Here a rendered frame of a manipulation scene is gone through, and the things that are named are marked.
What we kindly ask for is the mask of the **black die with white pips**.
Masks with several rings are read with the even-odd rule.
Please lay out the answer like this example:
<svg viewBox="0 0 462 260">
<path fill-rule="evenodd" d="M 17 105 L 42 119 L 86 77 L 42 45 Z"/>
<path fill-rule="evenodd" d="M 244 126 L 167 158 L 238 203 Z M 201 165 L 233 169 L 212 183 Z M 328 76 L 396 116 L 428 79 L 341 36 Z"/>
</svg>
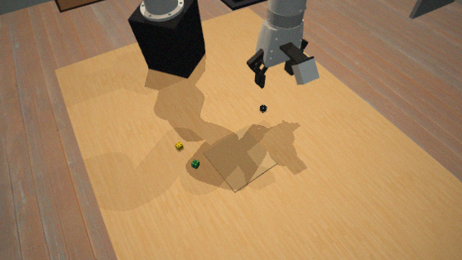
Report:
<svg viewBox="0 0 462 260">
<path fill-rule="evenodd" d="M 260 106 L 259 110 L 264 113 L 265 111 L 267 111 L 267 106 L 265 104 L 263 104 L 263 105 Z"/>
</svg>

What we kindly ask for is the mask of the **beige flat mat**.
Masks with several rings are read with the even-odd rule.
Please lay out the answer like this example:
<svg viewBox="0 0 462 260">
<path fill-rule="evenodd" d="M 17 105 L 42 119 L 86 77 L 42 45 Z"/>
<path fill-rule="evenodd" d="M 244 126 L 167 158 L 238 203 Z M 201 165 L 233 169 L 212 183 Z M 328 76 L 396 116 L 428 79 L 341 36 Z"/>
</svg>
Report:
<svg viewBox="0 0 462 260">
<path fill-rule="evenodd" d="M 278 163 L 245 128 L 203 154 L 234 192 Z"/>
</svg>

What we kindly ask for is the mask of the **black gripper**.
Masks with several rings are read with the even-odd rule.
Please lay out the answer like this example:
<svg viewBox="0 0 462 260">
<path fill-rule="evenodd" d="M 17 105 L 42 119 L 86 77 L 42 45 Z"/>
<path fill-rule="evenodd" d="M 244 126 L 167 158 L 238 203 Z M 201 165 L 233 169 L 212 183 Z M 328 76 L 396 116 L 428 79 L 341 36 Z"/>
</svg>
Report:
<svg viewBox="0 0 462 260">
<path fill-rule="evenodd" d="M 266 79 L 265 72 L 269 67 L 279 65 L 286 61 L 284 70 L 289 75 L 294 75 L 291 68 L 291 64 L 294 62 L 283 53 L 280 46 L 291 42 L 299 50 L 304 52 L 304 49 L 308 44 L 308 41 L 302 39 L 304 20 L 300 26 L 300 28 L 298 28 L 299 26 L 294 28 L 280 28 L 273 26 L 267 21 L 267 19 L 262 21 L 262 25 L 258 33 L 255 55 L 247 61 L 249 68 L 254 73 L 256 72 L 254 81 L 261 89 L 264 88 Z M 263 68 L 260 69 L 262 64 Z"/>
</svg>

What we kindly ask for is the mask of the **yellow die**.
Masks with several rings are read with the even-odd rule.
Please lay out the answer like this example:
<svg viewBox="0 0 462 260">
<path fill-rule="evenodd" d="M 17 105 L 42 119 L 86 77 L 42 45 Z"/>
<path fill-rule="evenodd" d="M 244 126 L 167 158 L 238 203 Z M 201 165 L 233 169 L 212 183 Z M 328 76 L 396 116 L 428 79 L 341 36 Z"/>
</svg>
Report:
<svg viewBox="0 0 462 260">
<path fill-rule="evenodd" d="M 184 147 L 183 147 L 183 144 L 182 144 L 181 142 L 176 143 L 175 146 L 176 146 L 176 149 L 177 149 L 178 151 L 180 151 L 182 148 L 184 148 Z"/>
</svg>

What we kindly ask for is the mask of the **green die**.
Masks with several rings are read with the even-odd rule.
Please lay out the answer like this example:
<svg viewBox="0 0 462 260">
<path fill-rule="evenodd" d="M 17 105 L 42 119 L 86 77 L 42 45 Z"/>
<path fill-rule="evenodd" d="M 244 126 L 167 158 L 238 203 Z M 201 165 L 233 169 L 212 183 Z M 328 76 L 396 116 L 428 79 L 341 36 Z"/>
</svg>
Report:
<svg viewBox="0 0 462 260">
<path fill-rule="evenodd" d="M 194 167 L 195 169 L 197 169 L 199 165 L 200 165 L 200 162 L 197 160 L 193 160 L 191 163 L 191 166 Z"/>
</svg>

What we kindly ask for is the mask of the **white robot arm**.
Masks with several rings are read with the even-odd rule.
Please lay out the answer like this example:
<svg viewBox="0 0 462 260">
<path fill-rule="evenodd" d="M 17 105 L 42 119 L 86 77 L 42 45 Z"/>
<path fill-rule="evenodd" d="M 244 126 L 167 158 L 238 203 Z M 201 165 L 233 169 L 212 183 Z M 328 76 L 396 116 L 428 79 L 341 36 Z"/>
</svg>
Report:
<svg viewBox="0 0 462 260">
<path fill-rule="evenodd" d="M 149 21 L 164 22 L 178 16 L 185 4 L 184 0 L 143 0 L 142 15 Z M 280 28 L 294 28 L 302 23 L 307 0 L 268 0 L 267 21 Z M 308 57 L 293 43 L 280 49 L 294 63 L 291 64 L 297 85 L 319 79 L 314 56 Z"/>
</svg>

